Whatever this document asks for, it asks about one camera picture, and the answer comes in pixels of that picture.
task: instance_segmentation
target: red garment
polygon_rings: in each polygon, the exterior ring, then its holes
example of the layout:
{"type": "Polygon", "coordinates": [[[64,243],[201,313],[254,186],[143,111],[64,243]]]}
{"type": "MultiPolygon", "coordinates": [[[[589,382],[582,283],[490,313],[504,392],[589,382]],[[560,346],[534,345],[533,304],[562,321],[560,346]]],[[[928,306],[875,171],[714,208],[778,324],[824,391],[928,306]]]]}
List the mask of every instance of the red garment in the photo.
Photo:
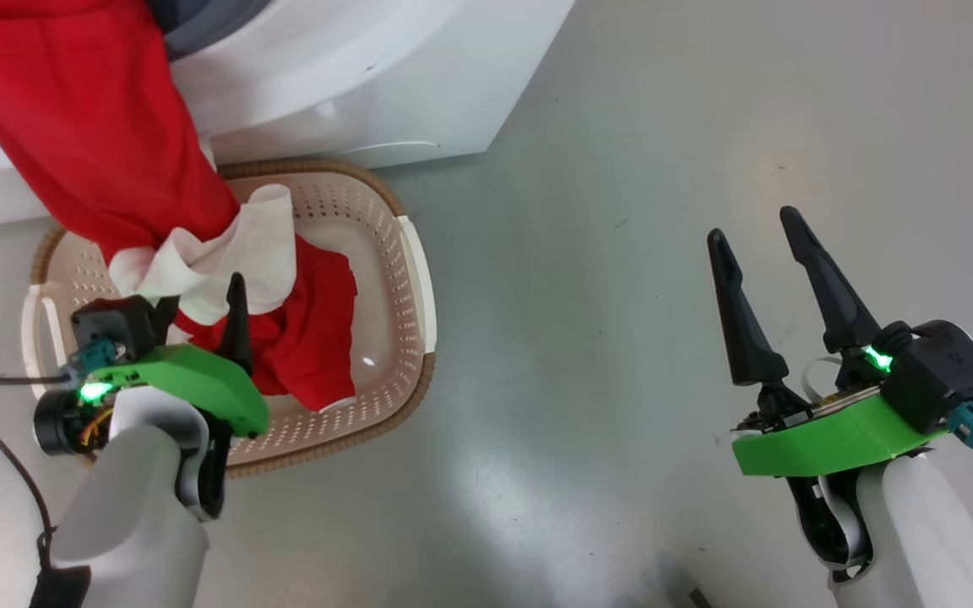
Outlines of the red garment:
{"type": "MultiPolygon", "coordinates": [[[[104,258],[158,247],[172,228],[208,240],[239,203],[205,160],[142,0],[0,0],[0,145],[67,230],[104,258]]],[[[354,395],[355,278],[298,239],[285,305],[251,316],[255,383],[320,410],[354,395]]],[[[179,316],[214,349],[221,324],[179,316]]]]}

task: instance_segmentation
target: white basket handle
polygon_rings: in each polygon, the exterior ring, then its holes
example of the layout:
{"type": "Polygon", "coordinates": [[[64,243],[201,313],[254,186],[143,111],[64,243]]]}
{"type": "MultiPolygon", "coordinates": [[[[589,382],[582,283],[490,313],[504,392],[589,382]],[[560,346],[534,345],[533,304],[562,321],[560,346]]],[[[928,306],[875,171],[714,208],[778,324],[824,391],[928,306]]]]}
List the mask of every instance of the white basket handle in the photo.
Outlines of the white basket handle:
{"type": "MultiPolygon", "coordinates": [[[[51,330],[51,344],[57,359],[55,369],[66,365],[66,344],[63,341],[62,326],[58,322],[55,301],[46,293],[46,285],[30,285],[28,293],[24,294],[24,304],[20,311],[20,353],[24,361],[24,373],[30,377],[51,376],[46,373],[40,355],[40,311],[43,311],[51,330]],[[38,309],[37,304],[42,304],[42,307],[38,309]]],[[[32,385],[32,393],[37,399],[46,391],[46,386],[32,385]]]]}
{"type": "Polygon", "coordinates": [[[415,273],[420,297],[420,311],[418,311],[418,322],[422,328],[422,351],[433,353],[438,342],[438,316],[433,306],[433,283],[430,282],[430,267],[426,263],[426,253],[422,251],[422,242],[418,238],[416,225],[408,216],[401,215],[397,220],[400,228],[405,234],[405,245],[408,246],[410,254],[410,266],[415,273]]]}

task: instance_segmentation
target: beige plastic basket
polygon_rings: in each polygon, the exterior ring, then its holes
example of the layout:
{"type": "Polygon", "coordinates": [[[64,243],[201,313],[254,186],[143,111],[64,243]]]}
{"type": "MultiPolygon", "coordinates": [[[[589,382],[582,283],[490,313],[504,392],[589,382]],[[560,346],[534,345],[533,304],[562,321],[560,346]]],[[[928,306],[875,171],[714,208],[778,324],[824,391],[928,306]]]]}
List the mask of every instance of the beige plastic basket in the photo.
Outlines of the beige plastic basket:
{"type": "MultiPolygon", "coordinates": [[[[320,458],[393,430],[426,395],[437,334],[426,257],[393,192],[363,169],[327,160],[253,162],[227,166],[220,175],[241,201],[259,186],[286,185],[297,234],[346,255],[359,291],[351,328],[356,402],[316,415],[290,396],[266,398],[273,412],[269,432],[232,448],[228,476],[320,458]]],[[[22,312],[24,366],[31,376],[46,376],[53,366],[41,357],[41,316],[62,365],[76,349],[70,312],[118,292],[96,245],[61,227],[39,246],[30,283],[22,312]]],[[[35,389],[38,396],[43,390],[35,389]]]]}

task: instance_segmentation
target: green led light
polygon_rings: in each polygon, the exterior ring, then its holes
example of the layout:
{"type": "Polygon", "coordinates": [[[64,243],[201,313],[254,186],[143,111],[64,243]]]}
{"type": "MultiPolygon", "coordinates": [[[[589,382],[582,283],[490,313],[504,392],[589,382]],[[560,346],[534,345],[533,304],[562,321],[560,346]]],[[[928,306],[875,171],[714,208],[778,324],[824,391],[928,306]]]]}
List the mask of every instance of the green led light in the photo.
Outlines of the green led light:
{"type": "Polygon", "coordinates": [[[884,373],[889,372],[889,368],[892,366],[892,357],[881,355],[876,350],[873,350],[872,346],[866,346],[866,355],[869,355],[869,361],[873,365],[884,371],[884,373]]]}
{"type": "Polygon", "coordinates": [[[95,404],[96,401],[101,400],[104,395],[107,394],[108,390],[115,388],[113,384],[107,384],[104,382],[93,382],[92,384],[81,385],[81,389],[78,393],[81,398],[88,401],[90,404],[95,404]]]}

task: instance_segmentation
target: white washing machine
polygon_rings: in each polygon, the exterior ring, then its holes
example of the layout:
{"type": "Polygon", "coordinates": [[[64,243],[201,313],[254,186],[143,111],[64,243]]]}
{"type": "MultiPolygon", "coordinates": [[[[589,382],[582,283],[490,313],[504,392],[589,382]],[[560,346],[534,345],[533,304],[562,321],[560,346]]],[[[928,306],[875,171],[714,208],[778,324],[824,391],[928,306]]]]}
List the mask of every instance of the white washing machine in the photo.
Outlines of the white washing machine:
{"type": "MultiPolygon", "coordinates": [[[[151,0],[216,162],[490,146],[573,0],[151,0]]],[[[0,223],[46,215],[0,150],[0,223]]]]}

